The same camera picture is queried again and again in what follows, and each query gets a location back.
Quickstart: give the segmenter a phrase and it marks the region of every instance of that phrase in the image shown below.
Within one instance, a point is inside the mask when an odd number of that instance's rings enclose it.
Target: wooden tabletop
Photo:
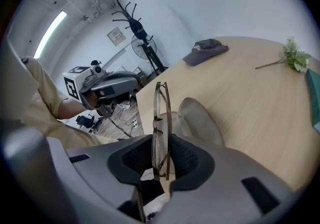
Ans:
[[[283,56],[281,43],[216,39],[229,51],[195,67],[181,60],[136,95],[144,133],[153,132],[156,83],[167,82],[172,111],[178,111],[186,97],[198,100],[216,120],[227,147],[246,153],[294,190],[305,185],[320,160],[320,136],[311,126],[304,74],[286,64],[255,70]],[[310,63],[320,73],[320,63]]]

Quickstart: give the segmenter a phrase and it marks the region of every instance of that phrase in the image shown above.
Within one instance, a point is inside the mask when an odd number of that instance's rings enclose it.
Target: green book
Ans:
[[[320,75],[308,69],[305,76],[310,95],[312,127],[320,134]]]

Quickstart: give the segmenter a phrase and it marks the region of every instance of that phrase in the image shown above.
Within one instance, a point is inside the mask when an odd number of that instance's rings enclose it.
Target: dark gray cap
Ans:
[[[212,56],[216,56],[228,51],[228,46],[223,45],[220,41],[209,38],[195,43],[189,55],[183,60],[191,66],[196,66]]]

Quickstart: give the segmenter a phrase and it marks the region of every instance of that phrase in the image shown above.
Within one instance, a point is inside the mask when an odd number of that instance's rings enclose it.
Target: ceiling light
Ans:
[[[44,34],[42,40],[40,41],[40,44],[35,52],[35,58],[39,58],[46,43],[48,42],[49,38],[51,37],[54,30],[57,28],[57,26],[61,23],[61,21],[66,17],[66,13],[61,11],[59,15],[55,18],[55,20],[52,22],[52,24],[49,26],[48,30],[46,30],[46,33]]]

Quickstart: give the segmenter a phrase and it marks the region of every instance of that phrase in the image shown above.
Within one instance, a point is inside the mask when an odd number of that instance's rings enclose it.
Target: eyeglasses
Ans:
[[[162,92],[161,87],[165,89],[165,95]],[[155,180],[159,180],[160,177],[165,177],[166,180],[169,180],[170,174],[170,140],[169,137],[172,134],[172,117],[171,117],[171,106],[169,99],[169,92],[167,83],[161,85],[160,82],[157,82],[155,91],[154,91],[154,102],[153,102],[153,134],[152,134],[152,168],[153,175]],[[167,136],[158,129],[159,121],[163,120],[160,118],[160,102],[161,98],[165,101],[166,107],[166,119],[167,119]],[[166,172],[160,174],[161,168],[166,161]]]

